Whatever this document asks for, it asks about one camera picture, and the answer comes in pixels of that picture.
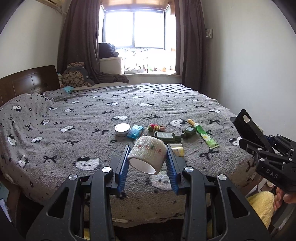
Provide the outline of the person's right hand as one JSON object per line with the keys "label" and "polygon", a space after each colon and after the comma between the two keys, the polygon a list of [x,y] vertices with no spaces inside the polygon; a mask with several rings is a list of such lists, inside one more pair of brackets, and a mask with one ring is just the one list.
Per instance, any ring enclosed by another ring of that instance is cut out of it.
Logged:
{"label": "person's right hand", "polygon": [[277,188],[275,191],[275,197],[274,197],[274,205],[273,205],[274,210],[277,211],[281,207],[283,202],[287,204],[296,203],[296,195],[295,193],[292,193],[292,194],[285,193],[280,188]]}

